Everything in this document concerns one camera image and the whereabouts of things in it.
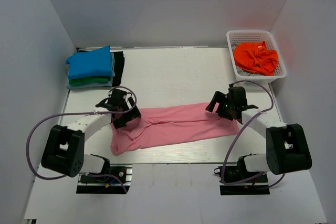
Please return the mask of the pink t shirt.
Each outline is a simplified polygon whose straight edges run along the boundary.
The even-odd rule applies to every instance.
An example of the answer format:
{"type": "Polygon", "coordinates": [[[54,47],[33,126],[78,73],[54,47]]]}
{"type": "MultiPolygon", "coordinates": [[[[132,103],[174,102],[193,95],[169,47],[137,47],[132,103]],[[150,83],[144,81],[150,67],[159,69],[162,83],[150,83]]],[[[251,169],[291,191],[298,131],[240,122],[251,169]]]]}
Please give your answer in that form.
{"type": "Polygon", "coordinates": [[[116,129],[113,125],[111,151],[114,155],[150,147],[189,143],[236,135],[236,121],[205,110],[207,103],[142,108],[141,117],[116,129]]]}

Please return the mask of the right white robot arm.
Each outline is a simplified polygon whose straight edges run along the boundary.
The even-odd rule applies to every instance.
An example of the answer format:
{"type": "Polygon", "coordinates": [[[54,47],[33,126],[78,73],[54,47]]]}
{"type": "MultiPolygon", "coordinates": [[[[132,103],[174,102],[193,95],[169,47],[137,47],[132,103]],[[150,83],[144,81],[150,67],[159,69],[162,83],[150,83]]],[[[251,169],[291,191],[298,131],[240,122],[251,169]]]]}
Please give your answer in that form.
{"type": "Polygon", "coordinates": [[[260,110],[256,105],[248,104],[245,88],[239,87],[237,83],[229,85],[227,94],[216,91],[206,111],[215,112],[218,116],[237,121],[243,126],[231,143],[230,150],[248,127],[266,141],[265,153],[241,156],[235,170],[229,169],[229,156],[225,156],[218,173],[224,185],[246,183],[268,172],[283,175],[312,167],[303,127],[299,124],[285,124],[270,117],[268,109],[260,110]]]}

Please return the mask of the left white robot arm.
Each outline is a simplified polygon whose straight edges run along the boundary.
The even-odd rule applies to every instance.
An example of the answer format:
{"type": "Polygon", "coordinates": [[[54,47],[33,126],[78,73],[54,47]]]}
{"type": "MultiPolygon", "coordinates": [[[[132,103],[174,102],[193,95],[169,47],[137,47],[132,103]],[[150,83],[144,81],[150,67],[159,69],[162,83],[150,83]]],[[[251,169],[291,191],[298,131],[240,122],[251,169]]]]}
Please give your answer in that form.
{"type": "Polygon", "coordinates": [[[129,88],[118,86],[109,91],[107,98],[96,104],[99,111],[81,112],[82,118],[68,125],[51,128],[41,159],[43,168],[68,177],[80,173],[93,174],[101,182],[110,178],[107,159],[85,154],[85,142],[96,132],[114,124],[116,128],[139,118],[137,97],[129,88]]]}

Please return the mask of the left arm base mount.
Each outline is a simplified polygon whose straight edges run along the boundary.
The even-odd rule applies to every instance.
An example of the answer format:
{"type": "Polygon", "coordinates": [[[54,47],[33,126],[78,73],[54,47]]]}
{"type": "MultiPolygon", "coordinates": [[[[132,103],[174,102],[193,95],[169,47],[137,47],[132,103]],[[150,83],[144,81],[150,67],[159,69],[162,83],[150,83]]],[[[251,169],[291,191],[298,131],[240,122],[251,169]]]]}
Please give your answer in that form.
{"type": "Polygon", "coordinates": [[[77,194],[125,195],[131,186],[131,164],[110,165],[100,174],[81,173],[77,182],[77,194]]]}

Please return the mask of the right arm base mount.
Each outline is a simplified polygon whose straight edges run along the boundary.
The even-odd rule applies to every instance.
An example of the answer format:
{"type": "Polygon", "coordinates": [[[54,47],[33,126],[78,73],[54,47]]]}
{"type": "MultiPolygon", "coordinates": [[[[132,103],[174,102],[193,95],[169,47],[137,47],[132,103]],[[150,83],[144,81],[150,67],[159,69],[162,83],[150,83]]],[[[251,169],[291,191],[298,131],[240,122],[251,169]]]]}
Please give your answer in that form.
{"type": "Polygon", "coordinates": [[[214,174],[219,177],[219,190],[221,196],[247,196],[247,195],[269,195],[268,178],[266,174],[259,177],[260,172],[248,172],[243,165],[229,164],[225,167],[224,181],[222,183],[222,166],[214,169],[214,174]]]}

